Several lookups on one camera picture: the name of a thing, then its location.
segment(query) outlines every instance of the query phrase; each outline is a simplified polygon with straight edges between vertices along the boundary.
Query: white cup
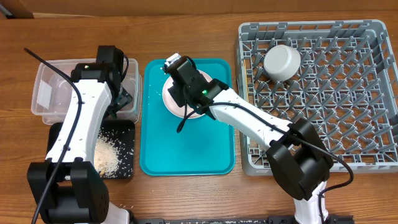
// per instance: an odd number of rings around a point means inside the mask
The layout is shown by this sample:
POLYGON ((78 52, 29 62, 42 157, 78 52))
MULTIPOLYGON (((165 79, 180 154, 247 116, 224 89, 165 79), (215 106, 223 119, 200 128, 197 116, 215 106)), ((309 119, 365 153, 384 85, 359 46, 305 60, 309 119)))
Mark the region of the white cup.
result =
POLYGON ((300 68, 300 53, 293 47, 277 45, 264 57, 264 69, 274 81, 285 81, 300 68))

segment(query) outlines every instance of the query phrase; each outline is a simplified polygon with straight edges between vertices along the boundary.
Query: plastic container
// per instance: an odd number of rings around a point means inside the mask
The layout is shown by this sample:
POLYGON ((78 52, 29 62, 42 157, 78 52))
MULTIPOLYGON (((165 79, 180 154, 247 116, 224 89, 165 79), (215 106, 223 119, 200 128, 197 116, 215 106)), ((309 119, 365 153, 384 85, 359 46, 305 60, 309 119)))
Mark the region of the plastic container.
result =
MULTIPOLYGON (((95 62, 95 59, 48 61, 48 63, 54 65, 68 76, 75 69, 76 64, 92 62, 95 62)), ((131 94, 133 101, 117 112, 118 119, 129 119, 137 123, 141 112, 142 90, 141 76, 138 71, 138 63, 135 59, 129 59, 129 69, 122 85, 131 94)), ((72 87, 60 75, 41 63, 33 88, 32 113, 42 116, 43 122, 48 125, 62 122, 67 115, 71 95, 72 87)))
MULTIPOLYGON (((383 22, 252 22, 238 32, 241 97, 274 116, 311 121, 355 173, 398 171, 398 69, 383 22), (262 66, 278 45, 301 57, 286 82, 270 80, 262 66)), ((245 173, 272 175, 258 144, 242 134, 241 157, 245 173)), ((331 171, 346 169, 336 162, 331 171)))

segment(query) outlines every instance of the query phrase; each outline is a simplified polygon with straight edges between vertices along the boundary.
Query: black tray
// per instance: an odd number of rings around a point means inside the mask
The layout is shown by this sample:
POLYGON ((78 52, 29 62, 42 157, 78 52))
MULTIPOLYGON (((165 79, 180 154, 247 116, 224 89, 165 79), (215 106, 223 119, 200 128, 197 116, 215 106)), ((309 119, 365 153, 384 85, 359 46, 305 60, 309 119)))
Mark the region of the black tray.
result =
MULTIPOLYGON (((51 126, 49 132, 49 142, 47 144, 47 152, 51 150, 58 135, 61 131, 62 123, 55 123, 51 126)), ((120 145, 125 148, 121 150, 118 159, 121 160, 117 171, 114 173, 115 177, 103 177, 103 179, 126 179, 131 178, 133 175, 134 168, 134 136, 135 136, 135 125, 130 120, 104 120, 101 123, 102 133, 113 133, 103 134, 109 140, 118 140, 115 142, 115 146, 120 145)))

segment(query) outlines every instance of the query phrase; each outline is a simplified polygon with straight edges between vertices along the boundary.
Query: label on container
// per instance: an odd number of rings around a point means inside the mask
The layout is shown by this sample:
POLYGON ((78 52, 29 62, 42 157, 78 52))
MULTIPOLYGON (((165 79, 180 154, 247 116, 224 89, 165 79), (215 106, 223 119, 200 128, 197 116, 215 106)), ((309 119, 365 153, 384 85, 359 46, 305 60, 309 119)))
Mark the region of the label on container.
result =
POLYGON ((51 90, 52 88, 49 84, 47 84, 43 80, 40 80, 39 94, 37 94, 37 103, 47 110, 50 107, 51 90))

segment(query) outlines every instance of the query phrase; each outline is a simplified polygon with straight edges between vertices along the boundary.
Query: white plate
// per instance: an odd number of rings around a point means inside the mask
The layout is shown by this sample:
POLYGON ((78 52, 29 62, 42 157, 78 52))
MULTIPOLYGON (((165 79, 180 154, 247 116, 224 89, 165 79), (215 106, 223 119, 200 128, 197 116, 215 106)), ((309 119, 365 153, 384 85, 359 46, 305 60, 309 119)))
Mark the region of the white plate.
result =
MULTIPOLYGON (((210 82, 212 80, 212 78, 209 75, 207 75, 205 72, 203 72, 201 70, 198 70, 198 71, 206 78, 206 80, 208 82, 210 82)), ((162 90, 163 103, 172 114, 174 114, 175 116, 178 116, 179 118, 183 118, 184 111, 185 111, 184 106, 179 107, 173 100, 169 91, 167 91, 171 86, 173 86, 173 79, 172 79, 172 77, 169 77, 166 80, 166 82, 164 83, 163 90, 162 90)), ((192 111, 193 111, 193 109, 187 105, 187 114, 191 113, 192 111)), ((205 115, 205 114, 194 113, 191 117, 189 117, 189 119, 199 118, 203 115, 205 115)))

